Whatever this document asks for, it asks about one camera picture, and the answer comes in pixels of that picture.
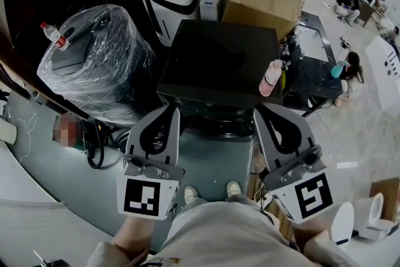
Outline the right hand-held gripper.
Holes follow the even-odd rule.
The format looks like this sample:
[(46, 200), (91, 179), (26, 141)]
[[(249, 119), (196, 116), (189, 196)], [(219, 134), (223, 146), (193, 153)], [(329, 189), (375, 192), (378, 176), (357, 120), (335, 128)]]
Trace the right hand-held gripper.
[[(323, 152), (314, 146), (307, 121), (277, 104), (255, 107), (252, 118), (271, 172), (264, 178), (265, 187), (286, 218), (301, 224), (330, 208), (333, 196)], [(296, 153), (302, 154), (292, 159)]]

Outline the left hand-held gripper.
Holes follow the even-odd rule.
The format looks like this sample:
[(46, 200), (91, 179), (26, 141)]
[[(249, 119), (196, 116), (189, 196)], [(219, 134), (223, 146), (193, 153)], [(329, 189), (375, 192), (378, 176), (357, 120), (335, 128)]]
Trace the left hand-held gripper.
[(119, 213), (160, 221), (169, 216), (185, 174), (177, 166), (180, 120), (178, 108), (165, 105), (131, 128), (122, 156), (124, 171), (117, 178)]

